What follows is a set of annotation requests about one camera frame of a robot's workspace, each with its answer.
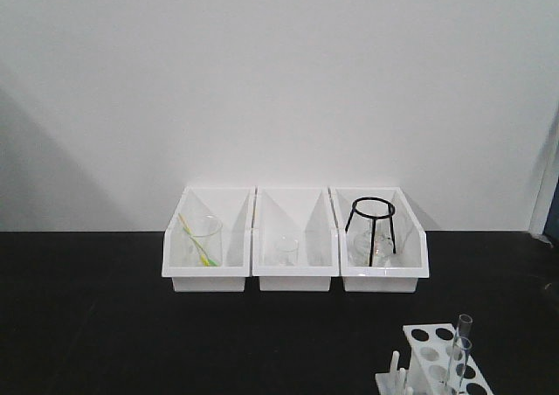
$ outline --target glass object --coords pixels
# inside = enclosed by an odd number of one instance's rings
[[[446,370],[444,393],[447,395],[457,395],[460,393],[464,374],[472,343],[465,336],[458,336],[452,344],[449,353],[448,369]]]
[[[211,215],[193,216],[188,219],[188,223],[180,214],[179,219],[185,232],[186,267],[221,266],[221,221]]]
[[[470,329],[472,329],[473,319],[468,314],[460,314],[458,317],[458,322],[456,324],[456,333],[454,334],[454,340],[456,341],[459,337],[464,336],[468,338],[470,336]]]
[[[373,233],[373,221],[369,220],[368,229],[359,233],[353,240],[354,252],[352,260],[355,266],[368,266],[370,256],[370,241]],[[375,241],[373,243],[373,267],[383,267],[393,251],[390,235],[385,231],[382,222],[376,223]]]
[[[276,263],[280,266],[297,265],[299,241],[291,236],[282,236],[273,244]]]

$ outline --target test tube rack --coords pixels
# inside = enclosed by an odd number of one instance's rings
[[[444,394],[443,382],[454,333],[450,323],[404,325],[404,334],[411,346],[410,366],[408,370],[398,369],[400,353],[394,351],[390,371],[375,375],[380,395]],[[468,359],[460,394],[493,395],[472,356]]]

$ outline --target storage bin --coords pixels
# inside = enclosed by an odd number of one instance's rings
[[[346,291],[415,292],[418,278],[429,277],[427,239],[402,190],[331,187],[330,195],[340,237],[340,271]],[[345,226],[352,203],[361,197],[382,198],[396,208],[393,221],[397,253],[390,255],[383,267],[360,267],[351,263],[355,236],[359,233],[359,227],[363,229],[366,223],[354,216],[347,234]]]
[[[339,264],[328,189],[258,189],[252,275],[259,277],[260,290],[330,289],[331,277],[339,275]]]
[[[185,188],[165,231],[162,276],[171,277],[176,292],[242,292],[250,275],[251,226],[254,188]],[[200,216],[221,224],[221,259],[218,267],[193,262],[199,252],[183,229]]]

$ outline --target white drying peg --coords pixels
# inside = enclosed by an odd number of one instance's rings
[[[400,353],[398,351],[392,352],[392,360],[390,361],[390,379],[389,382],[391,383],[392,387],[390,389],[396,388],[396,380],[397,380],[397,370],[398,370],[398,361],[400,360]]]
[[[402,367],[396,375],[396,388],[394,389],[394,395],[404,395],[404,385],[405,385],[405,369]]]

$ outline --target black tabletop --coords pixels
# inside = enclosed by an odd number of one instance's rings
[[[0,234],[0,393],[377,394],[402,326],[473,317],[496,394],[559,393],[556,249],[521,232],[429,232],[415,294],[176,294],[162,233]]]

